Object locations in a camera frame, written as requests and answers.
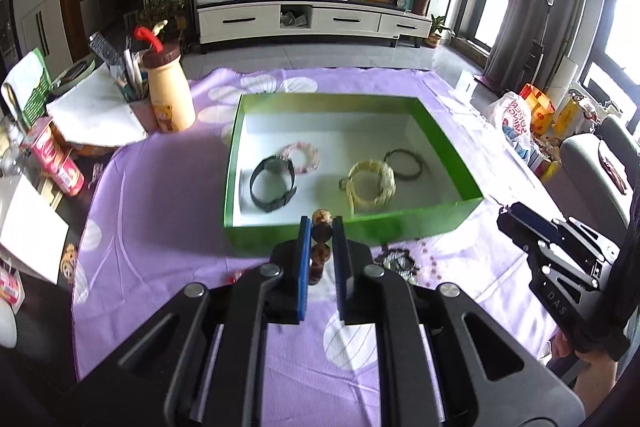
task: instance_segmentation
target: yellow bottle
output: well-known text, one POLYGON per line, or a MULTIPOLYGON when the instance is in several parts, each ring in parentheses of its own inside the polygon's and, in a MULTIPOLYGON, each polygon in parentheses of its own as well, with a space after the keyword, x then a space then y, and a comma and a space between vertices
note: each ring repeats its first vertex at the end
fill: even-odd
POLYGON ((196 112, 191 89, 180 65, 180 46, 164 44, 142 57, 149 75, 149 95, 162 132, 178 132, 191 127, 196 112))

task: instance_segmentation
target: person's hand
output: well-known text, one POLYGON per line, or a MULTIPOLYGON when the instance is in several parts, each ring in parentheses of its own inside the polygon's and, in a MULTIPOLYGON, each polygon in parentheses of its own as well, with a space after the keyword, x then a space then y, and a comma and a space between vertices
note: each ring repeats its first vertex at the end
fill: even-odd
POLYGON ((551 340, 551 355, 555 359, 564 359, 564 357, 568 357, 572 354, 574 350, 571 348, 571 344, 569 344, 569 340, 562 331, 558 331, 556 336, 551 340))
POLYGON ((616 363, 611 360, 611 357, 607 355, 604 351, 599 351, 594 349, 588 353, 580 353, 579 351, 575 352, 575 356, 579 359, 583 359, 585 362, 589 362, 594 367, 610 367, 615 365, 616 363))
MULTIPOLYGON (((555 359, 562 359, 564 357, 568 357, 572 353, 574 353, 574 350, 571 347, 571 344, 569 344, 569 340, 562 331, 558 331, 558 334, 556 334, 551 341, 551 354, 555 359)), ((607 353, 596 349, 588 353, 575 351, 575 356, 596 367, 609 366, 615 363, 607 353)))

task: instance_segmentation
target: human arm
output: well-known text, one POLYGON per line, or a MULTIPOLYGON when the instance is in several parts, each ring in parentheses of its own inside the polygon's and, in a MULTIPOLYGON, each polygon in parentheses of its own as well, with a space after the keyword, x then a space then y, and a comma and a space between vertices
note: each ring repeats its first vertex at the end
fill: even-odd
MULTIPOLYGON (((551 343, 553 356, 566 357, 572 351, 573 349, 564 333, 558 333, 551 343)), ((611 360, 609 355, 603 351, 591 351, 590 353, 575 351, 575 356, 590 364, 578 375, 574 387, 574 393, 582 401, 584 411, 588 416, 598 408, 616 384, 618 363, 611 360)))

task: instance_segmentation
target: gray chair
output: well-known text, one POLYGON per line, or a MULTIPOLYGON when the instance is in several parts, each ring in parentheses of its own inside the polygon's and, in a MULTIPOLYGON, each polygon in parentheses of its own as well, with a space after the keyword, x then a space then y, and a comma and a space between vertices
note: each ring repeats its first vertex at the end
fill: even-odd
POLYGON ((616 116, 608 116, 594 134, 578 134, 560 146, 561 168, 545 188, 565 217, 572 216, 621 245, 629 224, 632 189, 640 171, 640 148, 616 116), (625 166, 631 185, 622 195, 600 165, 604 140, 625 166))

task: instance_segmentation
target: red can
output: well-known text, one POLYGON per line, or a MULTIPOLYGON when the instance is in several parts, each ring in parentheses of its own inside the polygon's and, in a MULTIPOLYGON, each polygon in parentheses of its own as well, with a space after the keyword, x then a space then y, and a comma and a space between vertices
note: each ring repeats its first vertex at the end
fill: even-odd
POLYGON ((53 173, 51 177, 65 194, 75 196, 84 185, 84 175, 80 172, 76 163, 69 158, 70 154, 71 151, 66 153, 60 169, 58 169, 58 172, 53 173))
POLYGON ((20 299, 18 280, 0 266, 0 299, 14 305, 20 299))
POLYGON ((38 118, 29 130, 25 142, 40 162, 44 171, 58 184, 67 196, 75 196, 84 184, 84 176, 76 163, 69 158, 71 151, 63 152, 53 138, 51 117, 38 118))

